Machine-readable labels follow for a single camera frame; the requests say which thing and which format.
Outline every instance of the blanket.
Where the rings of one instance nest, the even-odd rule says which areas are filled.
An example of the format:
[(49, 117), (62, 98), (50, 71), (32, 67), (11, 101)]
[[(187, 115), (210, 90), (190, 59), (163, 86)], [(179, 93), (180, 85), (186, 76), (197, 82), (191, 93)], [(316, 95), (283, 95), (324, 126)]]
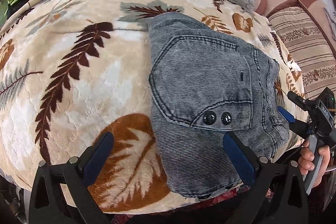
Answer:
[[(115, 146), (89, 187), (104, 212), (144, 214), (199, 202), (167, 187), (151, 127), (146, 22), (171, 11), (275, 59), (278, 105), (307, 119), (286, 96), (304, 96), (304, 89), (283, 42), (265, 17), (228, 0), (30, 0), (0, 31), (1, 173), (31, 190), (41, 159), (65, 163), (110, 131)], [(290, 135), (273, 161), (297, 143)]]

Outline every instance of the denim jeans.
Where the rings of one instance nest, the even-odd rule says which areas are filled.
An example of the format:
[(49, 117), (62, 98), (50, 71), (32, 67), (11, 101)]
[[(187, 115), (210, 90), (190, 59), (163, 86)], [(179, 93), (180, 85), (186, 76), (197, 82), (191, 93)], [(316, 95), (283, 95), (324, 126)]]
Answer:
[(239, 182), (226, 132), (268, 159), (288, 141), (274, 92), (279, 65), (181, 13), (152, 18), (148, 30), (151, 121), (167, 184), (185, 197), (223, 193)]

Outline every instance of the orange leaf print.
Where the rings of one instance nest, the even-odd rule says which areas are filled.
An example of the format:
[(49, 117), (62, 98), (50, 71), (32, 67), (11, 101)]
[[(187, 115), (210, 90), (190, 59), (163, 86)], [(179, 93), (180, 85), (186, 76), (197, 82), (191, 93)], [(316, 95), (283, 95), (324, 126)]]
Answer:
[(0, 48), (0, 70), (3, 69), (12, 52), (14, 51), (14, 44), (12, 44), (12, 42), (13, 39), (10, 39)]
[(206, 15), (198, 9), (196, 9), (196, 8), (194, 8), (194, 9), (199, 11), (200, 13), (202, 13), (204, 15), (201, 19), (201, 22), (204, 23), (205, 25), (207, 25), (211, 30), (226, 33), (226, 34), (233, 34), (233, 32), (231, 32), (226, 27), (226, 24), (224, 24), (219, 17)]
[(88, 187), (104, 212), (145, 207), (170, 192), (149, 118), (130, 114), (115, 120), (102, 133), (114, 135), (114, 147), (94, 185)]
[(275, 79), (274, 88), (277, 91), (277, 97), (279, 98), (280, 103), (283, 103), (284, 102), (284, 93), (283, 93), (283, 90), (281, 88), (281, 81), (280, 81), (279, 76)]
[(251, 27), (253, 27), (251, 18), (245, 19), (242, 15), (235, 13), (232, 19), (238, 31), (241, 30), (247, 33), (251, 31)]

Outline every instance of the human hand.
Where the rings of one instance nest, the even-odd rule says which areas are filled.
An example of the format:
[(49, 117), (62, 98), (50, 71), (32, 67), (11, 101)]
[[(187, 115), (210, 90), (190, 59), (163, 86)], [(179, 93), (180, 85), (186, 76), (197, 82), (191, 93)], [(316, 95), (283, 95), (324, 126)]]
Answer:
[[(301, 157), (298, 160), (299, 168), (303, 176), (307, 175), (308, 171), (314, 170), (315, 168), (314, 164), (312, 163), (314, 159), (314, 153), (309, 150), (308, 146), (309, 146), (309, 141), (305, 140), (303, 143), (304, 148), (302, 148), (300, 151)], [(316, 177), (313, 187), (316, 187), (321, 183), (322, 176), (324, 175), (328, 167), (328, 163), (330, 160), (329, 146), (325, 145), (323, 147), (320, 147), (319, 154), (323, 156), (323, 160), (322, 160), (321, 167), (320, 167), (319, 173)]]

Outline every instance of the blue gripper pad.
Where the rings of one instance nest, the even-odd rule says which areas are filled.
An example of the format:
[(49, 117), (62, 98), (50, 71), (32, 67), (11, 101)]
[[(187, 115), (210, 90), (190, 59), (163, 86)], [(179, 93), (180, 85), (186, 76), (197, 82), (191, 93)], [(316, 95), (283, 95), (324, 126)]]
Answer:
[(278, 111), (283, 115), (283, 117), (287, 120), (288, 123), (295, 122), (295, 118), (292, 114), (290, 114), (287, 110), (285, 110), (283, 107), (278, 106)]
[(245, 185), (252, 187), (256, 178), (255, 170), (250, 161), (239, 148), (239, 145), (236, 144), (229, 134), (225, 134), (223, 137), (223, 148), (225, 153), (229, 156), (240, 179)]
[(83, 185), (89, 186), (95, 183), (100, 171), (102, 170), (107, 158), (109, 157), (114, 144), (113, 134), (105, 133), (102, 139), (93, 147), (94, 151), (83, 168)]

